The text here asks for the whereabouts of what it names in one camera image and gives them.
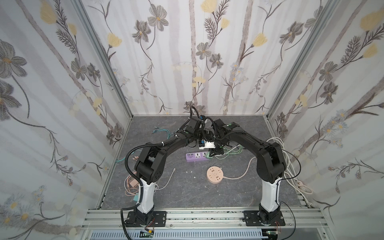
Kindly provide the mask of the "purple power strip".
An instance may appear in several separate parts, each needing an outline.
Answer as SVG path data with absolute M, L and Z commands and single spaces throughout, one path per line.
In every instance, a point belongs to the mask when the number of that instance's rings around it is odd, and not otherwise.
M 207 161 L 208 160 L 207 155 L 209 155 L 208 151 L 187 153 L 186 154 L 186 161 L 187 161 L 187 163 Z

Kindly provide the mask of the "pink round power strip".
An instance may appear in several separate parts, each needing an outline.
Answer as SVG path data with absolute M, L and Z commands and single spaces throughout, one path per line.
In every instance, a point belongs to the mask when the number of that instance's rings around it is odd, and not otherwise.
M 212 184 L 219 184 L 224 179 L 223 170 L 217 166 L 212 166 L 207 170 L 207 180 Z

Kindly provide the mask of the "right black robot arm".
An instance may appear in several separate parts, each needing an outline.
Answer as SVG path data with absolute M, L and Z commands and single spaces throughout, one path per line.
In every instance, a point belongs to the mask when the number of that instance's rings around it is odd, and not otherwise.
M 258 219 L 262 225 L 271 225 L 281 213 L 280 182 L 287 168 L 282 148 L 277 143 L 271 144 L 251 135 L 234 122 L 225 124 L 218 119 L 213 121 L 212 128 L 217 148 L 235 142 L 256 157 L 257 174 L 263 181 Z

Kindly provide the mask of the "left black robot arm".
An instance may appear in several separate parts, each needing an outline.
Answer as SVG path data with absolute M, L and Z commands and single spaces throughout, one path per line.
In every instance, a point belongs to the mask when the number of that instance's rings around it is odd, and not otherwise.
M 124 166 L 139 183 L 138 201 L 133 207 L 122 208 L 121 213 L 133 210 L 136 223 L 148 226 L 154 218 L 156 182 L 162 176 L 167 157 L 192 142 L 201 141 L 205 122 L 198 110 L 190 107 L 188 120 L 174 132 L 174 136 L 160 143 L 146 143 L 131 149 L 124 158 Z

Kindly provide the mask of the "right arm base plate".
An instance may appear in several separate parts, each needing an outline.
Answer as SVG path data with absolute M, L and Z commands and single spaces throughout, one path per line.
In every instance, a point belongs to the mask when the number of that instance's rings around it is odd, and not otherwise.
M 243 211 L 243 221 L 247 227 L 280 227 L 285 226 L 285 220 L 280 209 L 273 212 L 262 211 Z

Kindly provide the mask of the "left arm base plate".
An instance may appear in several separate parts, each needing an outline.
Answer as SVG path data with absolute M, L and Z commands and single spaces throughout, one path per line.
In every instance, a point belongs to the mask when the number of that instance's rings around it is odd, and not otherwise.
M 143 214 L 140 211 L 129 212 L 126 218 L 123 218 L 125 226 L 133 227 L 165 227 L 167 220 L 166 211 L 152 211 Z

